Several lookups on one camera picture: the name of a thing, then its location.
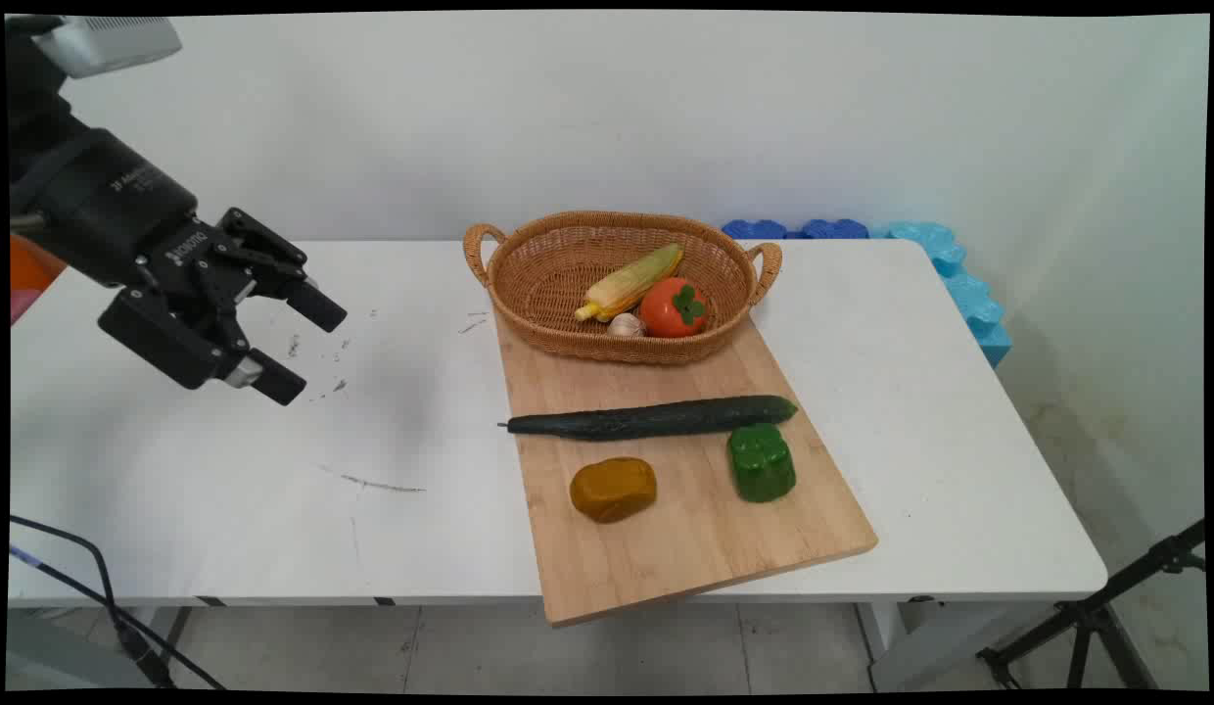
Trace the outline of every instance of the green bell pepper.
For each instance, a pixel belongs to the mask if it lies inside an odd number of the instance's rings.
[[[772,501],[794,489],[794,459],[772,423],[753,423],[728,437],[737,493],[747,501]]]

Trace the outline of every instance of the wicker basket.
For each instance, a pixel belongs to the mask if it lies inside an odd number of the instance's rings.
[[[500,248],[481,261],[489,233]],[[585,290],[614,269],[679,241],[685,249],[674,277],[686,277],[707,297],[707,326],[688,337],[620,337],[601,322],[572,315]],[[742,250],[728,235],[675,216],[575,210],[533,221],[505,235],[490,224],[467,228],[463,250],[505,322],[527,343],[557,356],[620,363],[680,365],[725,347],[747,312],[767,294],[782,268],[771,241]],[[762,275],[751,261],[764,255]]]

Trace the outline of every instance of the garlic bulb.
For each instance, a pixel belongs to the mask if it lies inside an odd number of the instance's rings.
[[[607,334],[642,337],[646,335],[646,324],[642,323],[642,318],[635,317],[634,313],[620,313],[620,315],[612,318],[611,325],[607,326]]]

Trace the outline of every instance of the tomato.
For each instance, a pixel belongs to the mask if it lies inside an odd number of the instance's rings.
[[[646,292],[637,317],[646,324],[646,335],[685,337],[707,325],[707,299],[683,278],[665,278]]]

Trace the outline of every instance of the basket handle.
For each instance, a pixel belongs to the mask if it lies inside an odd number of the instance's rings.
[[[477,278],[477,282],[481,282],[481,286],[489,286],[486,265],[481,261],[481,240],[484,240],[487,233],[493,235],[499,245],[507,241],[507,233],[489,223],[473,224],[467,228],[467,234],[463,237],[464,258],[467,260],[467,268],[472,269],[472,274]]]
[[[755,257],[761,252],[764,254],[764,269],[760,272],[759,284],[755,284],[755,291],[751,294],[751,307],[764,299],[768,286],[772,286],[772,283],[777,280],[778,273],[782,273],[782,248],[773,244],[773,241],[761,241],[761,244],[747,250],[747,260],[754,262]]]

